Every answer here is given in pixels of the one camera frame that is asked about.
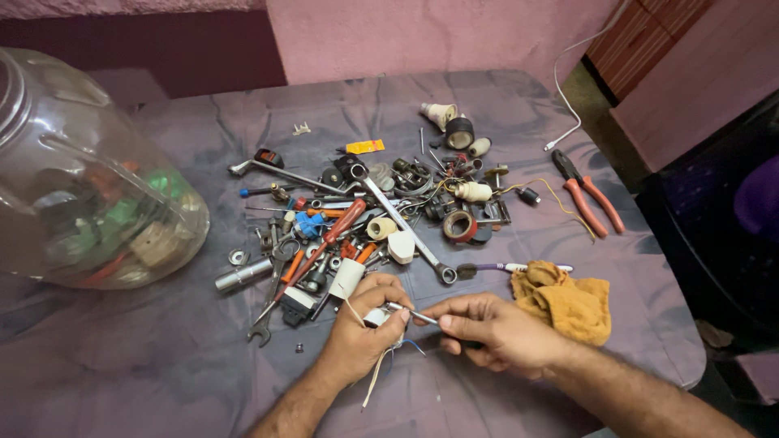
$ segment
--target gray tablecloth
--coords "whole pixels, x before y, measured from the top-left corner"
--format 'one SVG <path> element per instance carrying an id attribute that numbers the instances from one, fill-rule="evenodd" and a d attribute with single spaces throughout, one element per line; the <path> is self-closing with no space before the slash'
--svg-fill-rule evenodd
<path id="1" fill-rule="evenodd" d="M 0 277 L 0 436 L 214 437 L 245 430 L 316 357 L 333 311 L 298 329 L 276 314 L 265 348 L 246 343 L 267 281 L 221 298 L 213 279 L 229 270 L 230 249 L 259 250 L 248 230 L 270 216 L 244 209 L 269 200 L 242 200 L 238 190 L 277 178 L 253 172 L 238 180 L 225 168 L 267 147 L 284 154 L 288 170 L 316 177 L 337 147 L 377 139 L 386 150 L 364 155 L 367 163 L 410 160 L 420 154 L 419 128 L 428 140 L 437 132 L 418 114 L 421 102 L 457 103 L 477 136 L 492 138 L 486 168 L 508 164 L 506 184 L 546 178 L 573 208 L 543 146 L 574 121 L 524 72 L 348 80 L 145 105 L 132 117 L 208 203 L 208 239 L 188 265 L 135 291 L 75 291 Z M 292 136 L 293 125 L 303 122 L 312 132 Z M 694 385 L 705 366 L 703 347 L 638 207 L 585 132 L 558 148 L 614 204 L 627 228 L 623 235 L 612 232 L 593 245 L 540 183 L 534 183 L 543 199 L 537 208 L 506 195 L 513 223 L 483 247 L 450 245 L 426 220 L 418 233 L 453 267 L 541 259 L 574 265 L 574 277 L 609 280 L 613 328 L 605 347 L 674 383 Z M 486 289 L 510 297 L 506 273 L 483 272 L 444 288 L 424 260 L 384 269 L 400 275 L 418 308 Z M 443 354 L 434 333 L 412 325 L 407 337 L 422 341 L 427 358 L 410 346 L 398 350 L 365 411 L 360 404 L 369 379 L 343 391 L 318 436 L 582 436 L 600 427 L 544 382 L 493 374 Z M 304 353 L 295 354 L 297 343 Z"/>

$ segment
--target charging cable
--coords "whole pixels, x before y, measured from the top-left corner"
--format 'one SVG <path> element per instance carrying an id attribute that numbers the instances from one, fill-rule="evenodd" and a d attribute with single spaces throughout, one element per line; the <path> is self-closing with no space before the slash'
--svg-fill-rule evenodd
<path id="1" fill-rule="evenodd" d="M 546 143 L 546 146 L 544 146 L 544 150 L 550 150 L 551 148 L 555 147 L 555 145 L 562 139 L 566 138 L 568 135 L 570 135 L 571 132 L 576 131 L 579 127 L 582 126 L 582 119 L 579 117 L 579 115 L 576 113 L 576 111 L 571 108 L 571 104 L 568 102 L 568 99 L 566 98 L 566 95 L 562 93 L 562 90 L 560 89 L 560 83 L 557 81 L 557 61 L 560 60 L 560 58 L 569 50 L 579 47 L 580 45 L 590 41 L 594 40 L 597 37 L 600 37 L 602 34 L 605 34 L 608 32 L 614 25 L 617 23 L 617 20 L 619 17 L 622 16 L 622 13 L 625 12 L 625 9 L 627 9 L 628 5 L 630 4 L 632 0 L 625 0 L 622 2 L 622 5 L 619 6 L 619 9 L 617 10 L 617 13 L 614 15 L 614 18 L 612 18 L 612 21 L 609 21 L 606 27 L 603 28 L 600 32 L 593 35 L 592 37 L 587 38 L 586 40 L 581 40 L 578 43 L 574 44 L 573 46 L 567 48 L 566 50 L 562 51 L 560 55 L 557 55 L 557 58 L 555 58 L 555 67 L 553 69 L 555 74 L 555 85 L 557 86 L 557 92 L 560 93 L 560 96 L 562 96 L 563 101 L 566 102 L 566 105 L 568 106 L 568 110 L 571 111 L 571 114 L 573 114 L 573 117 L 576 118 L 576 126 L 572 127 L 568 132 L 565 134 L 562 134 L 557 140 L 553 140 L 549 143 Z"/>

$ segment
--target plastic jar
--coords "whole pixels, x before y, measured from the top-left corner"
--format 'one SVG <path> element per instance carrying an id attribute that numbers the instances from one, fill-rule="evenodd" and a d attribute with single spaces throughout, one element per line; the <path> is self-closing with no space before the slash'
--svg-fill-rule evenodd
<path id="1" fill-rule="evenodd" d="M 203 198 L 85 73 L 0 48 L 0 270 L 126 289 L 186 264 Z"/>

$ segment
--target orange rag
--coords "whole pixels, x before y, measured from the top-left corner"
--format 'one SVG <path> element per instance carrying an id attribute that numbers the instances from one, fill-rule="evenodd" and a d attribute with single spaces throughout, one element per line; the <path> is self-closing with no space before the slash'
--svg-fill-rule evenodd
<path id="1" fill-rule="evenodd" d="M 574 280 L 554 263 L 528 262 L 511 275 L 516 304 L 567 337 L 601 346 L 612 333 L 608 281 Z"/>

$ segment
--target pliers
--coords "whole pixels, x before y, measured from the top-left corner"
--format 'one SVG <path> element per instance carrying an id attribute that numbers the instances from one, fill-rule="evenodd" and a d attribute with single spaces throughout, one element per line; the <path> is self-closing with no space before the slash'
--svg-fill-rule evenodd
<path id="1" fill-rule="evenodd" d="M 622 224 L 622 219 L 619 218 L 617 210 L 614 209 L 612 203 L 608 202 L 608 198 L 606 198 L 606 196 L 601 193 L 597 187 L 595 187 L 595 185 L 592 183 L 592 178 L 589 176 L 583 177 L 579 171 L 577 171 L 576 166 L 573 165 L 571 160 L 560 150 L 555 150 L 552 152 L 552 161 L 555 163 L 555 166 L 558 168 L 558 170 L 560 170 L 560 173 L 562 173 L 562 177 L 566 179 L 566 183 L 562 187 L 571 192 L 571 196 L 573 196 L 573 202 L 576 203 L 576 207 L 579 208 L 582 216 L 584 216 L 584 220 L 590 224 L 598 237 L 606 237 L 608 235 L 608 231 L 606 230 L 606 227 L 604 227 L 603 224 L 597 219 L 597 217 L 595 217 L 595 215 L 592 213 L 592 210 L 590 210 L 590 206 L 587 204 L 587 201 L 584 199 L 584 195 L 582 195 L 582 192 L 579 189 L 580 185 L 584 187 L 584 190 L 587 193 L 590 193 L 590 196 L 594 197 L 595 200 L 597 200 L 597 203 L 601 205 L 608 218 L 612 221 L 612 224 L 614 225 L 614 231 L 616 231 L 617 234 L 621 234 L 623 231 L 625 231 L 625 225 Z"/>

